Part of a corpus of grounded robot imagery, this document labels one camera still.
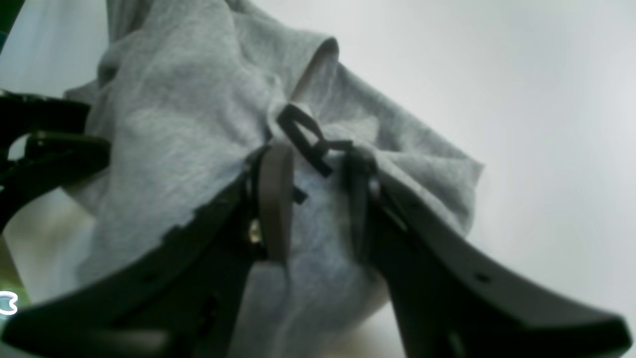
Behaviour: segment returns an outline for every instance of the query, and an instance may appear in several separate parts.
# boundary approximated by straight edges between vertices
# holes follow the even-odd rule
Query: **metal screw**
[[[249,241],[253,244],[260,244],[263,242],[261,225],[259,224],[257,219],[252,220],[249,225]]]

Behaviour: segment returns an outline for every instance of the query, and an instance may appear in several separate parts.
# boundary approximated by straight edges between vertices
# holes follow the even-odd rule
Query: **mounting hole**
[[[492,281],[490,276],[483,274],[481,272],[475,273],[475,278],[477,279],[477,281],[483,282],[483,283],[490,283]]]

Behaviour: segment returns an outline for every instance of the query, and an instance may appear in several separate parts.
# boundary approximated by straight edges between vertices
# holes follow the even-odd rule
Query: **white background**
[[[336,36],[349,69],[486,164],[471,243],[636,327],[636,1],[255,3]],[[0,56],[0,87],[61,96],[95,76],[106,43],[103,1],[27,0]],[[57,192],[11,223],[34,300],[72,287],[46,253],[63,246],[81,260],[91,220]],[[330,357],[400,356],[387,306]]]

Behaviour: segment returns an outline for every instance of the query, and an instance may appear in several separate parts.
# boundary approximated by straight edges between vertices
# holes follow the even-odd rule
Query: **gray t-shirt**
[[[93,106],[87,134],[113,144],[110,168],[72,193],[97,219],[80,284],[157,247],[253,150],[291,145],[276,121],[290,103],[327,139],[374,151],[381,170],[467,234],[482,165],[340,64],[331,36],[290,29],[243,0],[107,5],[97,79],[66,94]],[[294,207],[289,264],[253,267],[229,357],[320,357],[388,299],[350,252],[342,158],[327,155],[335,173],[324,178],[294,150],[294,182],[309,198]]]

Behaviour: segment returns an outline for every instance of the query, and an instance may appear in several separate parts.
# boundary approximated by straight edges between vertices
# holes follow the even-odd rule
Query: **green object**
[[[24,0],[0,1],[0,53],[2,53],[4,42],[11,32],[22,5],[24,5]]]

